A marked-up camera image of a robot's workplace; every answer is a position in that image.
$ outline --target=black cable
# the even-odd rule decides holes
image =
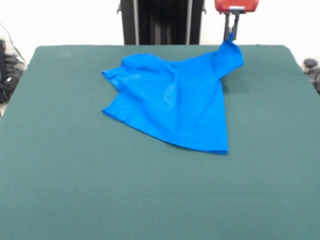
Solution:
[[[6,29],[6,27],[5,27],[1,22],[0,22],[0,26],[1,26],[1,27],[6,31],[6,33],[8,34],[9,40],[10,40],[10,42],[11,42],[14,50],[16,51],[16,53],[20,56],[20,58],[22,58],[23,61],[26,61],[26,60],[24,59],[24,57],[22,56],[21,52],[20,52],[20,51],[16,48],[16,46],[14,45],[14,41],[12,41],[11,34],[10,34],[9,30]]]

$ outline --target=black metal frame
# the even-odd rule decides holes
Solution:
[[[136,44],[134,0],[121,0],[122,26],[125,45]]]
[[[201,18],[202,18],[202,11],[204,10],[204,4],[205,4],[205,0],[192,1],[192,15],[191,15],[189,44],[198,45],[200,42]]]
[[[159,0],[155,6],[155,0],[138,1],[138,25],[139,25],[139,44],[186,44],[187,38],[187,15],[188,0]],[[134,0],[121,0],[121,13],[123,36],[125,45],[136,44],[135,28],[135,9]],[[165,5],[170,4],[171,8],[165,9]],[[200,40],[201,17],[204,0],[192,1],[190,39],[189,44],[197,45]],[[151,15],[154,8],[159,12]]]

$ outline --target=green felt surface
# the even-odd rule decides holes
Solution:
[[[223,80],[227,156],[101,113],[122,57],[216,49],[38,48],[0,122],[0,240],[319,240],[320,99],[284,46]]]

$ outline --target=white wall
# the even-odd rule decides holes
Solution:
[[[119,1],[7,0],[1,3],[0,22],[27,59],[40,45],[122,45]],[[200,43],[220,44],[224,16],[216,12],[214,0],[206,0],[205,5]],[[318,0],[260,0],[256,12],[240,17],[236,42],[286,45],[299,64],[307,57],[320,61],[319,9]],[[0,36],[6,36],[1,28]]]

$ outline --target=blue shirt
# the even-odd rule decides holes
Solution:
[[[102,112],[170,144],[227,154],[220,79],[243,64],[240,49],[231,41],[183,61],[147,53],[127,56],[120,67],[102,72],[118,90]]]

